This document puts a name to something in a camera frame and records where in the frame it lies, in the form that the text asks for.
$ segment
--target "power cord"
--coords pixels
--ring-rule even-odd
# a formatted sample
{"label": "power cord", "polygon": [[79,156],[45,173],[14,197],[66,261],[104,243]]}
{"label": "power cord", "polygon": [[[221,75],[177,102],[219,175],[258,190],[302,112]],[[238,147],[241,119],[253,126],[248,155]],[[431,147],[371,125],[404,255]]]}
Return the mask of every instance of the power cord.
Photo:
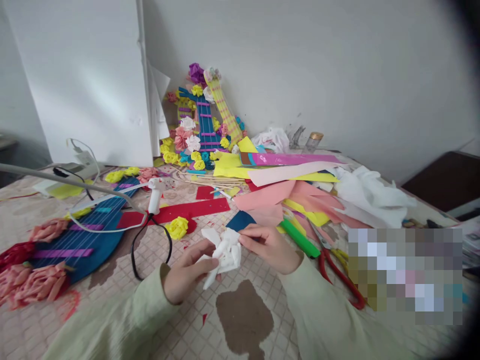
{"label": "power cord", "polygon": [[163,225],[160,225],[155,219],[154,219],[154,214],[150,213],[148,214],[148,217],[146,219],[146,222],[145,224],[141,227],[140,231],[137,232],[137,234],[135,235],[135,237],[133,238],[133,241],[131,242],[131,247],[130,247],[130,257],[131,257],[131,267],[133,269],[133,274],[135,275],[135,277],[142,281],[143,279],[140,277],[138,271],[137,271],[137,265],[135,264],[135,254],[134,254],[134,250],[135,250],[135,240],[137,240],[137,238],[139,237],[140,233],[145,229],[145,227],[149,224],[149,222],[153,221],[153,223],[159,227],[162,227],[163,230],[165,230],[165,233],[166,233],[166,237],[168,238],[168,243],[170,245],[170,249],[168,250],[168,257],[166,258],[166,261],[165,261],[165,264],[168,264],[169,263],[169,260],[170,260],[170,257],[172,256],[172,248],[173,248],[173,243],[172,243],[172,238],[170,237],[170,233],[169,231],[165,228],[165,226]]}
{"label": "power cord", "polygon": [[[84,184],[85,184],[85,179],[83,177],[81,177],[80,175],[64,168],[64,167],[61,167],[61,166],[54,166],[53,167],[53,173],[59,177],[62,177],[62,178],[68,178],[68,175],[64,174],[63,172],[67,172],[69,174],[72,174],[72,175],[75,175],[77,178],[79,178]],[[90,191],[88,189],[85,189],[86,191],[86,194],[88,195],[88,197],[90,198],[90,200],[94,201],[94,197],[92,196],[92,194],[90,194]]]}

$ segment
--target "hand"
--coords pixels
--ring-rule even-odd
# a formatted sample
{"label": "hand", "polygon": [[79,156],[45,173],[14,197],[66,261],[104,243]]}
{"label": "hand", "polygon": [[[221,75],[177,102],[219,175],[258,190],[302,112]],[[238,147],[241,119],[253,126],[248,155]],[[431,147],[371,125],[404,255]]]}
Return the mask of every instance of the hand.
{"label": "hand", "polygon": [[302,258],[276,228],[250,224],[239,232],[240,244],[260,256],[280,274],[291,274],[300,266]]}
{"label": "hand", "polygon": [[[212,256],[214,250],[215,245],[207,239],[185,249],[161,282],[165,297],[171,304],[181,304],[207,273],[219,265],[216,258],[197,262],[204,254]],[[216,279],[220,281],[220,275],[217,275]]]}

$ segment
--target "sleeve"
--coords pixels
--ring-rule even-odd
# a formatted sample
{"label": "sleeve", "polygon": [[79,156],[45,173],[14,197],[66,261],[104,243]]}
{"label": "sleeve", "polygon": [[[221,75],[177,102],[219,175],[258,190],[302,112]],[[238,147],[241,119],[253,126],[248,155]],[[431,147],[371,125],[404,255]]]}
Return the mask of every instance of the sleeve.
{"label": "sleeve", "polygon": [[162,287],[169,271],[162,264],[132,293],[74,314],[43,358],[146,359],[150,346],[145,344],[178,309]]}
{"label": "sleeve", "polygon": [[414,357],[382,324],[354,308],[306,256],[293,273],[278,276],[295,319],[302,359]]}

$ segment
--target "person's right hand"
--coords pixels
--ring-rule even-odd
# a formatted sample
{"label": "person's right hand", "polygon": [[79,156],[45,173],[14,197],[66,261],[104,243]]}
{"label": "person's right hand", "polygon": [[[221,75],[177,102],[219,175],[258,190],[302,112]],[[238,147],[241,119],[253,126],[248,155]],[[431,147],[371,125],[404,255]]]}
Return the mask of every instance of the person's right hand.
{"label": "person's right hand", "polygon": [[260,256],[280,274],[291,274],[300,266],[302,258],[276,228],[250,224],[239,233],[240,244]]}

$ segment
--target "white paper flower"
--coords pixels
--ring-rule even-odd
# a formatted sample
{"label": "white paper flower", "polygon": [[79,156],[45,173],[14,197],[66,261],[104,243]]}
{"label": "white paper flower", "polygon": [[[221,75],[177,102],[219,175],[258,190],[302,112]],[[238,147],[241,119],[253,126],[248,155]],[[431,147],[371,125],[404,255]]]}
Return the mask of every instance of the white paper flower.
{"label": "white paper flower", "polygon": [[187,140],[185,140],[185,142],[188,150],[190,150],[191,152],[200,150],[200,138],[198,136],[192,135]]}
{"label": "white paper flower", "polygon": [[238,146],[237,144],[235,144],[235,145],[233,146],[233,148],[231,149],[231,153],[232,153],[232,154],[240,154],[240,148],[239,148],[239,146]]}
{"label": "white paper flower", "polygon": [[193,129],[195,129],[195,122],[191,117],[186,116],[180,122],[180,126],[187,131],[193,130]]}
{"label": "white paper flower", "polygon": [[201,234],[215,245],[215,251],[211,257],[203,255],[197,262],[211,258],[217,258],[219,261],[218,266],[210,271],[205,279],[203,290],[206,290],[214,283],[217,274],[226,273],[240,267],[242,246],[239,243],[240,234],[228,227],[221,234],[221,239],[213,228],[203,228]]}
{"label": "white paper flower", "polygon": [[215,102],[214,96],[212,95],[212,91],[210,90],[209,86],[203,89],[203,96],[209,103],[213,104]]}

